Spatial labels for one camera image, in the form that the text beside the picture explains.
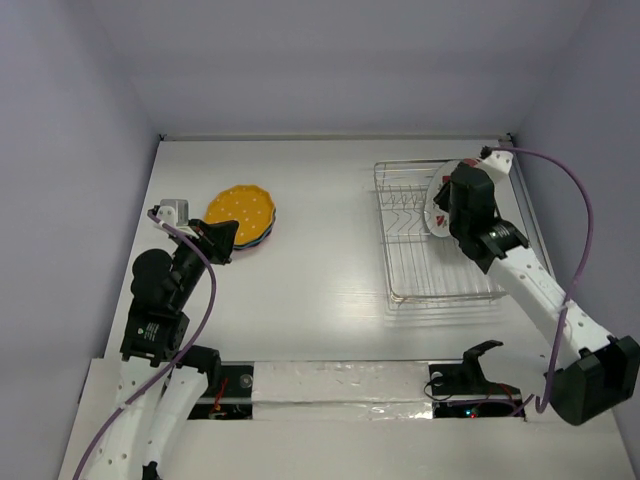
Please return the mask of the yellow dotted plate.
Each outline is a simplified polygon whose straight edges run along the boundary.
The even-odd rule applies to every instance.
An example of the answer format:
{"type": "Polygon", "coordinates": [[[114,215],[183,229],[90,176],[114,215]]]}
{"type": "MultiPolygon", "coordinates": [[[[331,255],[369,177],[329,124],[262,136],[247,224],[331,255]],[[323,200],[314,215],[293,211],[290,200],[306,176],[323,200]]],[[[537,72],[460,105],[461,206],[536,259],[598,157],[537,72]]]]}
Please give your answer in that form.
{"type": "Polygon", "coordinates": [[[268,191],[257,185],[235,185],[220,192],[208,205],[204,221],[214,224],[245,217],[276,216],[276,206],[268,191]]]}

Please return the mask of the blue dotted plate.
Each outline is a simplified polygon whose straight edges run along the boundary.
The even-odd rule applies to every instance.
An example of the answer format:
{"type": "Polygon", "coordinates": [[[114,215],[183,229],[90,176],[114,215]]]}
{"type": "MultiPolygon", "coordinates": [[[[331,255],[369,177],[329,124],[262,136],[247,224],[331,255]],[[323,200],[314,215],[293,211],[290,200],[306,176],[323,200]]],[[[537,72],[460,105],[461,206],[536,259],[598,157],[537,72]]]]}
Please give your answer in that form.
{"type": "Polygon", "coordinates": [[[239,221],[235,235],[234,249],[246,250],[263,242],[272,232],[276,216],[270,218],[245,217],[239,221]]]}

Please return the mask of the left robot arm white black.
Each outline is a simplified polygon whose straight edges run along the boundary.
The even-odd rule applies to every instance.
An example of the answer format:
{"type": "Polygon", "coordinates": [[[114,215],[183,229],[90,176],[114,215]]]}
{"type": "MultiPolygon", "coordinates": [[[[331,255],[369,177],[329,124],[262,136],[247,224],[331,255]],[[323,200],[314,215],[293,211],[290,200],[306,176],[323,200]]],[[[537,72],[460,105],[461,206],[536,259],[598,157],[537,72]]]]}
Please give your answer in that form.
{"type": "Polygon", "coordinates": [[[86,447],[76,479],[159,479],[197,401],[221,383],[217,350],[185,336],[184,307],[202,275],[231,261],[236,220],[191,220],[180,230],[149,215],[177,248],[150,249],[132,266],[132,302],[110,416],[86,447]]]}

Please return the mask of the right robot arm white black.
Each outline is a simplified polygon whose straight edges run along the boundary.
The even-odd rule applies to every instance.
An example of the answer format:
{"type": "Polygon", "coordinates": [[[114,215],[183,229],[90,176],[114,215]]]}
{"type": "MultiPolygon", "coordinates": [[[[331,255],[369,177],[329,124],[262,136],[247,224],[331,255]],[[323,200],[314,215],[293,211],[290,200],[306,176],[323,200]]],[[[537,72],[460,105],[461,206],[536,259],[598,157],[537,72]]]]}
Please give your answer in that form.
{"type": "Polygon", "coordinates": [[[487,171],[448,163],[432,199],[461,252],[514,299],[551,343],[549,364],[534,378],[554,411],[579,426],[632,397],[639,345],[597,324],[544,269],[526,237],[497,212],[487,171]]]}

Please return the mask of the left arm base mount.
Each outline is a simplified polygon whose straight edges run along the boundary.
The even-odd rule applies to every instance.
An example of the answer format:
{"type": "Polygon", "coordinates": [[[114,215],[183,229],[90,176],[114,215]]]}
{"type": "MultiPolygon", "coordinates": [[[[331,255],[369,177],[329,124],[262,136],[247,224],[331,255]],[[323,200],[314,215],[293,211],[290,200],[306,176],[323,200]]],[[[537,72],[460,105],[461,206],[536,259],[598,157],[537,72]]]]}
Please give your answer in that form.
{"type": "Polygon", "coordinates": [[[218,384],[196,401],[188,419],[250,420],[253,383],[253,363],[223,363],[218,384]]]}

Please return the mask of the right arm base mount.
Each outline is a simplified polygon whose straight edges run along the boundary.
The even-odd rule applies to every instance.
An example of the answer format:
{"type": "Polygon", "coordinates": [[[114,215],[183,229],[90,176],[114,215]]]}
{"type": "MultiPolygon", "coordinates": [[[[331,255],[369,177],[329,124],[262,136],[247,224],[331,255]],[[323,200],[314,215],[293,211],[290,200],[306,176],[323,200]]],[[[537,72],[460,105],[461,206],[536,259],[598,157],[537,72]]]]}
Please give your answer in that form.
{"type": "Polygon", "coordinates": [[[429,365],[423,393],[431,401],[435,419],[525,417],[520,410],[520,390],[487,380],[479,362],[488,351],[502,345],[488,340],[466,350],[458,363],[429,365]]]}

